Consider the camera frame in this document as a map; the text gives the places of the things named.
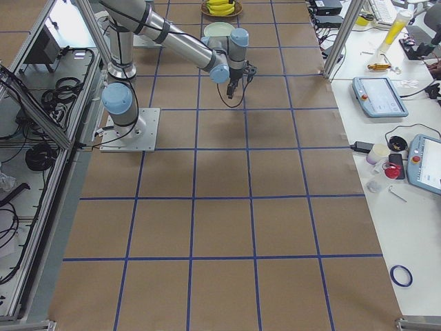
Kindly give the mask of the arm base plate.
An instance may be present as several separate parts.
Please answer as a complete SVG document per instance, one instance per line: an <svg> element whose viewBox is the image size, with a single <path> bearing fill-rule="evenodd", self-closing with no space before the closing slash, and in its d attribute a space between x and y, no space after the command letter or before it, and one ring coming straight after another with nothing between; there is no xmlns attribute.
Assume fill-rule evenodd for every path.
<svg viewBox="0 0 441 331"><path fill-rule="evenodd" d="M156 147L158 123L161 110L159 108L141 108L134 128L114 125L110 115L107 116L106 130L99 146L102 152L153 152Z"/></svg>
<svg viewBox="0 0 441 331"><path fill-rule="evenodd" d="M149 37L145 35L134 35L133 39L134 48L160 48L161 44L155 43Z"/></svg>

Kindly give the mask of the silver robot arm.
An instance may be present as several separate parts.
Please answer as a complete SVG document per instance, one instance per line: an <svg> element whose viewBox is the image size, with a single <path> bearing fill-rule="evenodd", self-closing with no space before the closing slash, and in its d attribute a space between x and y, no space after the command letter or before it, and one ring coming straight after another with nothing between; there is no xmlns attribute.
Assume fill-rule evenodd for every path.
<svg viewBox="0 0 441 331"><path fill-rule="evenodd" d="M141 133L139 103L132 85L136 79L134 35L113 16L109 16L109 20L111 58L107 70L110 84L103 91L103 104L113 120L116 137L128 141Z"/></svg>
<svg viewBox="0 0 441 331"><path fill-rule="evenodd" d="M109 73L116 79L136 76L133 63L134 35L145 36L207 72L217 83L227 82L227 96L231 99L239 81L246 76L250 83L257 73L247 59L249 33L234 28L229 35L199 39L183 32L157 14L146 1L101 1L110 16Z"/></svg>

